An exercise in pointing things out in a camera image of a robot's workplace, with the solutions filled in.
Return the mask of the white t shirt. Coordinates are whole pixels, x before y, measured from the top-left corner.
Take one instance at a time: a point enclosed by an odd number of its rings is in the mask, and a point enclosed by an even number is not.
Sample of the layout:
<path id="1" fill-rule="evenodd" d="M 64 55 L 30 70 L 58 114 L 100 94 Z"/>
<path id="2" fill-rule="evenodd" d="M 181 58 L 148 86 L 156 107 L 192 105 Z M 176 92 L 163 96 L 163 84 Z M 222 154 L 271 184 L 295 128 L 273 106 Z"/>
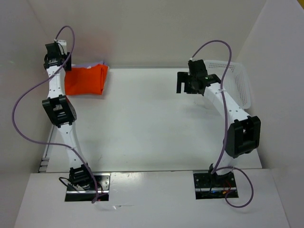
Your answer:
<path id="1" fill-rule="evenodd" d="M 72 68 L 92 68 L 97 65 L 102 65 L 102 66 L 108 67 L 108 65 L 105 62 L 100 61 L 100 62 L 93 62 L 93 63 L 72 64 Z"/>

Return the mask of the orange t shirt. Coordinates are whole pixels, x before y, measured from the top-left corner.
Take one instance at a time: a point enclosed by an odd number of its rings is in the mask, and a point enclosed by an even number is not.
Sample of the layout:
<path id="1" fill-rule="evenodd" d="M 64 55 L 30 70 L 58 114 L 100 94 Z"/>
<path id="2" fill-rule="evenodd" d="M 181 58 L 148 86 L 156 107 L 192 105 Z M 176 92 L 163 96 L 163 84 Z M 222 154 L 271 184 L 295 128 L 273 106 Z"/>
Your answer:
<path id="1" fill-rule="evenodd" d="M 90 68 L 73 67 L 65 75 L 66 95 L 102 95 L 108 69 L 102 64 Z"/>

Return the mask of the purple t shirt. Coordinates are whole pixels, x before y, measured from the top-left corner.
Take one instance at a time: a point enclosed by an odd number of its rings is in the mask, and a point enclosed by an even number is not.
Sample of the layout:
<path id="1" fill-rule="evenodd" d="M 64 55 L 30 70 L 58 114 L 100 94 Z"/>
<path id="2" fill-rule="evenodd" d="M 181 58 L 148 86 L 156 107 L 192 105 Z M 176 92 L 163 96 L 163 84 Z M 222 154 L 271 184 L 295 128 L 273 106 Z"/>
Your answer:
<path id="1" fill-rule="evenodd" d="M 86 68 L 92 68 L 92 67 L 97 66 L 97 65 L 106 65 L 106 63 L 104 61 L 88 63 Z"/>

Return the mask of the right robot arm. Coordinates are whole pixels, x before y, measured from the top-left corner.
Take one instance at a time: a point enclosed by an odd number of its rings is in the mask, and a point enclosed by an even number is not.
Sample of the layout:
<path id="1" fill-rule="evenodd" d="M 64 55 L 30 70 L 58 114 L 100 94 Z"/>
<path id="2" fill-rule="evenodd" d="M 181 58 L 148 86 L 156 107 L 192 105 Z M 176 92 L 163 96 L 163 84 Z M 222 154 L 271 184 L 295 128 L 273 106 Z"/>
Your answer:
<path id="1" fill-rule="evenodd" d="M 200 94 L 209 100 L 224 118 L 223 149 L 218 160 L 210 165 L 208 181 L 220 186 L 232 172 L 237 158 L 259 146 L 261 121 L 250 116 L 223 86 L 223 78 L 209 74 L 203 60 L 189 60 L 188 72 L 177 73 L 176 92 Z"/>

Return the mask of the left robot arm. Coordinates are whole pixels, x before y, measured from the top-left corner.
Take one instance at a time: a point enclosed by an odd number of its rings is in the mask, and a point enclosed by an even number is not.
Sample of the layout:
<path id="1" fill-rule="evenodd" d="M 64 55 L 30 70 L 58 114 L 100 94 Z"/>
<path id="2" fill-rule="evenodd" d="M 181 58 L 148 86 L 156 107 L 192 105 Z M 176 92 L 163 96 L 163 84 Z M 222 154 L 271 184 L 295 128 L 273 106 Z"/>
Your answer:
<path id="1" fill-rule="evenodd" d="M 76 111 L 64 91 L 63 80 L 66 72 L 71 70 L 71 59 L 67 60 L 70 54 L 67 51 L 67 42 L 55 40 L 46 44 L 46 48 L 44 68 L 49 76 L 49 92 L 47 99 L 42 101 L 42 106 L 51 123 L 57 127 L 62 136 L 69 160 L 68 181 L 72 185 L 71 189 L 77 190 L 80 187 L 89 190 L 94 187 L 95 179 L 84 165 L 87 161 L 81 152 L 76 135 Z"/>

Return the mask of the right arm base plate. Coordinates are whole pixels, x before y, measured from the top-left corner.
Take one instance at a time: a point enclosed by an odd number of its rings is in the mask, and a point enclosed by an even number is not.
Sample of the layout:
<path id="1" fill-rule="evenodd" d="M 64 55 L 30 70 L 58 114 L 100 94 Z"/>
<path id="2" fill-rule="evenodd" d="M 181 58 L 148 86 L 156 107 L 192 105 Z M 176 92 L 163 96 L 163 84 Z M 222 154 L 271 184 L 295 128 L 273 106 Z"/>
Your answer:
<path id="1" fill-rule="evenodd" d="M 238 198 L 234 174 L 229 172 L 224 177 L 210 174 L 210 171 L 193 172 L 195 197 L 197 200 Z"/>

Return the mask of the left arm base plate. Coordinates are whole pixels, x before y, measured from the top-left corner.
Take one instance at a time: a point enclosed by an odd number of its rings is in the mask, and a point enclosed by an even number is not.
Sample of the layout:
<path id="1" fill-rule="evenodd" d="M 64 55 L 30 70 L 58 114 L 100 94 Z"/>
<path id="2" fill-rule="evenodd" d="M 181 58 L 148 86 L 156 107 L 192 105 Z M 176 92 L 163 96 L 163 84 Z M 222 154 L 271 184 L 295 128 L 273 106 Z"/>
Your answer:
<path id="1" fill-rule="evenodd" d="M 110 173 L 95 173 L 95 179 L 97 181 L 97 190 L 99 201 L 108 201 L 110 192 Z M 72 184 L 67 178 L 60 177 L 60 181 L 66 186 L 65 202 L 92 202 L 96 197 L 96 190 L 94 183 L 90 183 L 84 187 L 79 184 Z"/>

